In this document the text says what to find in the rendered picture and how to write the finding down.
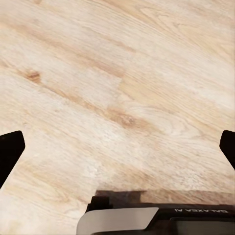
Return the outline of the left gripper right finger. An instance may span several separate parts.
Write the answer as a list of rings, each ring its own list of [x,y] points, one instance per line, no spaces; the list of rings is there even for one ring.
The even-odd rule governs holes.
[[[235,170],[235,132],[224,130],[219,148]]]

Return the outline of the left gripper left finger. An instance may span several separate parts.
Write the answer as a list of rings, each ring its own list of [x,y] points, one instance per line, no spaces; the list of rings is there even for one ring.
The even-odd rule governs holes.
[[[0,136],[0,189],[25,149],[22,131]]]

